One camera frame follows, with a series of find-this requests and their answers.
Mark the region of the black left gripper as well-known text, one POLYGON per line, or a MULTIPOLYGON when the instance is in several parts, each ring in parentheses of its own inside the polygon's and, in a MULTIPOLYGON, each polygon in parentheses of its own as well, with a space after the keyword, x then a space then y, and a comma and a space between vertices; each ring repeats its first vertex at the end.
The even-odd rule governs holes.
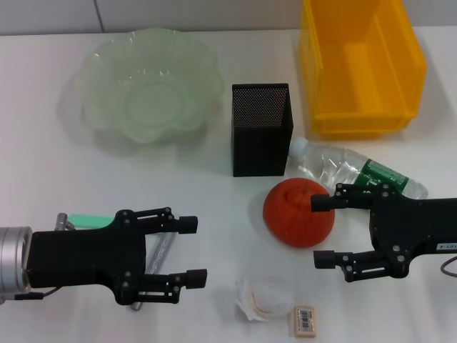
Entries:
POLYGON ((181 289, 203 289, 208 271, 145 274, 145 234, 195 234, 196 216, 175 217, 170 207, 121 210, 99 229, 35 232, 26 271, 33 289, 99 284, 120 305, 178 303, 181 289))

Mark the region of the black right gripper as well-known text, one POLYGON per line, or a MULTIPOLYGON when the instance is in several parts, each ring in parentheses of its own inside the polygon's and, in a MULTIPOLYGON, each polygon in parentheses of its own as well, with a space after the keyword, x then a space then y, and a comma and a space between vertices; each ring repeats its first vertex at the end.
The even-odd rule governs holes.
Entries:
POLYGON ((311 196, 311 211, 371 209, 372 252, 313 252, 317 269, 340 267, 347 282, 404 278, 413 259, 456 252, 456 199, 411 199, 395 187, 337 184, 333 196, 311 196))

